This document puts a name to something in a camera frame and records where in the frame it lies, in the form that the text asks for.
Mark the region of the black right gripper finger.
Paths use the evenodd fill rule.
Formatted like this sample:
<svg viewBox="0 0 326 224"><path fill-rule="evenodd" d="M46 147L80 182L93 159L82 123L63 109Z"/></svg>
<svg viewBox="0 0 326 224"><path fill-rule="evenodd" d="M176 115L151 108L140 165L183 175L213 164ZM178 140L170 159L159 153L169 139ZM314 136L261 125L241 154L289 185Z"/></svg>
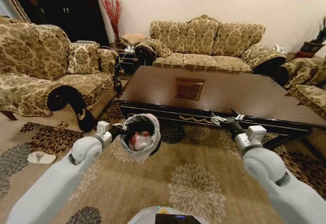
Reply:
<svg viewBox="0 0 326 224"><path fill-rule="evenodd" d="M214 112L211 112L211 122L214 123L217 126L222 126L222 124L225 122L225 118L217 116Z"/></svg>
<svg viewBox="0 0 326 224"><path fill-rule="evenodd" d="M231 109L231 111L232 111L232 117L231 117L231 119L233 121L240 121L241 122L244 119L244 117L245 117L244 114L240 114L239 112L237 112L237 111L235 111L233 109Z"/></svg>

